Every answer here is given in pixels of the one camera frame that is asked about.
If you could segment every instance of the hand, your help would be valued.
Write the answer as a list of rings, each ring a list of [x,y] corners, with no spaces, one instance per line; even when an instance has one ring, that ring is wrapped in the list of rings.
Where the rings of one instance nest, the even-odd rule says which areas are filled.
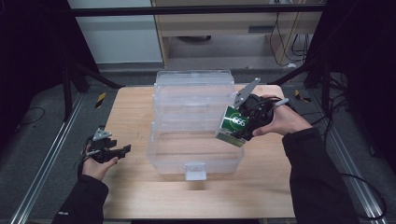
[[[110,169],[111,166],[115,165],[118,160],[119,158],[115,157],[110,161],[99,163],[93,158],[88,158],[84,162],[84,165],[82,167],[82,174],[92,176],[93,178],[102,181],[108,169]]]
[[[311,124],[287,105],[275,107],[274,110],[273,121],[253,131],[254,136],[260,136],[266,133],[279,133],[285,135],[287,133],[295,133],[312,128]]]

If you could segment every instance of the clear plastic storage box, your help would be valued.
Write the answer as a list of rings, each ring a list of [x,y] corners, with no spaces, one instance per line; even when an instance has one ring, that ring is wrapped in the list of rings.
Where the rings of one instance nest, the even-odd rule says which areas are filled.
[[[215,137],[236,91],[228,70],[161,71],[153,94],[148,160],[160,174],[232,173],[244,149]]]

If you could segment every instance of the black sleeve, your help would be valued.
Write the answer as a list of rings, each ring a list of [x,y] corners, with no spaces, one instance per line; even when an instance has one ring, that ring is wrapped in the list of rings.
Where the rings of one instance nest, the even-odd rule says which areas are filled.
[[[73,187],[52,223],[103,223],[103,204],[108,187],[101,181],[82,175]]]
[[[290,190],[298,223],[359,223],[318,129],[289,133],[282,141],[291,164]]]

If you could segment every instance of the wall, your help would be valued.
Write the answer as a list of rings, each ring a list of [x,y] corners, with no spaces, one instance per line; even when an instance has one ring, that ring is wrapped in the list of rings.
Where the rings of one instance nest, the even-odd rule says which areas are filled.
[[[71,8],[151,7],[149,0],[68,0]],[[93,58],[101,64],[161,63],[153,16],[77,18]]]

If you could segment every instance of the person's arm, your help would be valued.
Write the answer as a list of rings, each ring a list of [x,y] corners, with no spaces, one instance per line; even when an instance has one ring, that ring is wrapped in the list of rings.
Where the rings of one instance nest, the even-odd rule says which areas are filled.
[[[280,133],[291,164],[290,190],[299,223],[359,223],[347,186],[325,150],[318,129],[286,105],[253,135]]]
[[[117,161],[117,157],[104,163],[98,163],[94,159],[88,158],[83,164],[78,182],[55,215],[52,223],[103,223],[103,205],[108,194],[108,187],[102,182],[102,179],[107,170]]]

